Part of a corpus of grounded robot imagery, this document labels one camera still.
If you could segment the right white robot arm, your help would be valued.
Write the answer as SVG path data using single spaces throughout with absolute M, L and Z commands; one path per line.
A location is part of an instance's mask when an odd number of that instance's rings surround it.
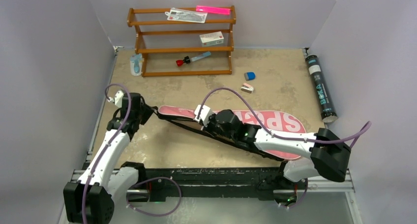
M 243 123 L 231 110 L 195 112 L 194 119 L 202 131 L 236 148 L 271 159 L 279 158 L 276 152 L 300 156 L 301 160 L 286 163 L 277 173 L 276 182 L 282 188 L 318 175 L 333 182 L 345 181 L 351 149 L 329 129 L 321 128 L 316 133 L 268 130 Z

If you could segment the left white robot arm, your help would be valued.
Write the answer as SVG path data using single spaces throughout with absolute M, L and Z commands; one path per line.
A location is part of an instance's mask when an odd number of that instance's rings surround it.
M 63 189 L 66 217 L 76 224 L 108 224 L 115 202 L 131 186 L 141 189 L 146 185 L 142 165 L 126 162 L 118 174 L 113 170 L 121 153 L 130 144 L 140 125 L 144 125 L 156 110 L 145 103 L 139 93 L 115 95 L 118 109 L 108 122 L 102 145 L 84 173 Z

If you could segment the pink racket cover bag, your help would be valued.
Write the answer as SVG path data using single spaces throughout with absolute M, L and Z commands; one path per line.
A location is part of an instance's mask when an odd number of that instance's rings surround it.
M 185 117 L 194 119 L 194 110 L 185 109 L 174 106 L 161 106 L 158 112 L 163 116 Z M 254 125 L 259 125 L 252 112 L 249 110 L 234 110 L 234 114 L 243 122 Z M 255 114 L 262 121 L 262 123 L 269 130 L 292 132 L 292 133 L 306 133 L 303 124 L 294 116 L 286 112 L 280 111 L 256 111 Z M 268 154 L 283 160 L 297 160 L 301 158 L 300 155 L 280 152 L 276 150 L 268 151 Z

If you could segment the black shuttlecock tube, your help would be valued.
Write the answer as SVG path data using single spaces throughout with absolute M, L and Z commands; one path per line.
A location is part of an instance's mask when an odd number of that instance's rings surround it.
M 321 70 L 319 59 L 316 55 L 308 55 L 305 58 L 309 75 L 313 81 L 318 103 L 321 108 L 323 123 L 333 123 L 338 119 L 336 109 L 330 96 L 330 92 Z

